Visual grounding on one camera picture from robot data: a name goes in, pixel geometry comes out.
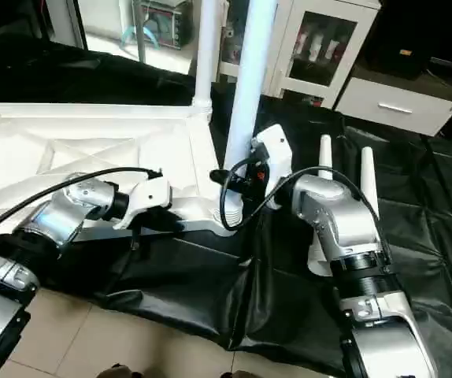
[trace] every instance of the white cabinet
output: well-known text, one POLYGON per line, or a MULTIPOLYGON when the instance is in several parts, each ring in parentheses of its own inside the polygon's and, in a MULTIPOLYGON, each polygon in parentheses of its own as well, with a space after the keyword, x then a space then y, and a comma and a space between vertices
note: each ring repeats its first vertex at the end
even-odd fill
POLYGON ((363 120, 435 135, 452 117, 452 101, 353 77, 336 110, 363 120))
MULTIPOLYGON (((237 76, 248 0, 223 4, 218 72, 237 76)), ((263 93, 332 108, 379 8, 377 0, 279 0, 263 93)))

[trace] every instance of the black plastic sheet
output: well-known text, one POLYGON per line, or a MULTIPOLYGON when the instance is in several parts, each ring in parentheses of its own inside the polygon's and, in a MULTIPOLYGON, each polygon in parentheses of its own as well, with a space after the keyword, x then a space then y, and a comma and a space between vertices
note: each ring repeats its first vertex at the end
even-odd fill
MULTIPOLYGON (((0 39, 0 102, 187 105, 193 86, 189 76, 108 54, 0 39)), ((213 94, 220 160, 232 96, 213 94)), ((440 376, 452 377, 452 142, 263 98, 257 129, 274 123, 287 134, 293 169, 318 162, 327 133, 335 167, 358 182, 361 148, 373 148, 381 223, 399 278, 440 376)), ((46 284, 228 350, 342 376, 332 282, 306 268, 312 230, 283 209, 248 227, 231 238, 145 236, 135 253, 127 239, 75 243, 46 284)))

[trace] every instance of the floor tile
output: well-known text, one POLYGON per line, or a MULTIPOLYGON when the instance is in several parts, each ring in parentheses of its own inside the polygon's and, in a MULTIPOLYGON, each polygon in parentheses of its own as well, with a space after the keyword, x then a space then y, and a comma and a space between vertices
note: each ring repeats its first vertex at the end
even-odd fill
POLYGON ((257 354, 236 352, 233 372, 243 370, 262 378, 328 378, 299 366, 277 364, 257 354))
POLYGON ((53 376, 13 361, 7 361, 0 369, 0 378, 53 378, 53 376))
POLYGON ((57 375, 85 378, 119 363, 147 378, 211 378, 230 371, 232 359, 210 341, 94 307, 57 375))
POLYGON ((55 373, 90 308, 79 299, 41 290, 28 307, 30 323, 10 359, 55 373))

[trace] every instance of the black cable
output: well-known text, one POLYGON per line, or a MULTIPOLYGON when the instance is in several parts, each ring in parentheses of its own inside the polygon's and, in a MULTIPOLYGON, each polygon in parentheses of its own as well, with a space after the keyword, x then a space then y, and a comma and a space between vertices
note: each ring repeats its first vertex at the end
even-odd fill
POLYGON ((304 169, 301 169, 301 170, 294 172, 294 173, 290 174, 289 176, 283 178, 273 188, 273 190, 269 192, 269 194, 266 196, 266 198, 259 204, 259 206, 251 214, 249 214, 246 218, 244 218, 242 220, 242 222, 240 222, 239 224, 237 224, 235 226, 230 226, 226 220, 226 216, 224 213, 224 201, 226 199, 226 192, 228 191, 228 185, 231 182, 232 177, 235 175, 235 172, 241 166, 250 164, 250 163, 253 163, 256 161, 258 161, 258 159, 248 158, 248 159, 242 160, 242 161, 238 162, 237 164, 233 165, 232 169, 230 170, 230 172, 228 174, 228 177, 224 181, 224 184, 220 191, 220 200, 219 200, 220 221, 223 224, 224 228, 226 228, 229 231, 237 231, 241 227, 245 226, 248 222, 250 222, 256 216, 257 213, 259 213, 263 209, 263 207, 269 202, 269 200, 275 196, 277 191, 279 191, 284 185, 286 185, 290 181, 294 180, 297 177, 300 177, 302 174, 317 173, 319 171, 327 171, 327 172, 331 172, 334 177, 337 177, 341 183, 345 184, 356 196, 358 196, 363 201, 366 208, 372 215, 373 222, 375 223, 376 230, 378 231, 378 237, 380 239, 380 244, 382 246, 382 249, 385 252, 385 254, 387 255, 389 263, 392 263, 391 248, 389 247, 389 244, 387 243, 387 240, 385 239, 385 236, 383 234, 382 228, 380 227, 380 219, 376 215, 375 210, 373 209, 369 200, 366 198, 365 194, 362 192, 361 189, 359 189, 359 187, 355 183, 353 183, 343 173, 341 173, 340 171, 337 171, 336 169, 326 167, 326 166, 315 166, 315 167, 304 168, 304 169))
POLYGON ((153 171, 151 169, 145 169, 145 168, 139 168, 139 167, 117 167, 117 168, 109 168, 109 169, 103 169, 101 171, 96 171, 92 173, 87 173, 85 175, 75 177, 70 180, 66 180, 63 183, 57 183, 56 185, 53 185, 52 187, 48 187, 47 189, 44 189, 43 191, 40 191, 39 193, 32 195, 25 199, 24 201, 18 203, 11 209, 5 211, 3 214, 0 215, 0 224, 7 220, 9 217, 17 213, 18 211, 22 210, 26 206, 30 205, 32 202, 38 200, 39 198, 46 197, 47 195, 50 195, 51 193, 55 191, 59 191, 60 189, 63 189, 64 187, 68 187, 70 185, 73 185, 75 183, 80 183, 81 181, 92 179, 93 177, 97 176, 103 176, 107 175, 109 173, 115 173, 115 172, 144 172, 147 173, 149 179, 153 179, 156 177, 162 176, 161 173, 153 171))
POLYGON ((248 157, 247 159, 243 159, 232 166, 232 168, 229 170, 228 177, 226 177, 226 180, 223 183, 223 186, 220 190, 220 197, 219 197, 219 215, 220 215, 220 222, 223 224, 223 227, 226 228, 228 231, 236 231, 239 228, 243 227, 247 222, 242 222, 240 224, 237 224, 236 226, 230 226, 228 224, 228 220, 226 219, 226 210, 224 209, 224 204, 226 203, 226 193, 228 192, 229 183, 231 183, 233 176, 236 174, 236 171, 238 171, 241 167, 244 165, 258 162, 259 159, 255 157, 248 157))

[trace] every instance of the cabinet drawer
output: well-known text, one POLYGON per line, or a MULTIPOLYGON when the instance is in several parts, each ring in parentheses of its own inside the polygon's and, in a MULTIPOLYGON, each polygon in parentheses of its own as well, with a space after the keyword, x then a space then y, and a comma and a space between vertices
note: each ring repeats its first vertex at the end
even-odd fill
POLYGON ((434 135, 452 116, 452 102, 353 77, 336 110, 363 120, 434 135))

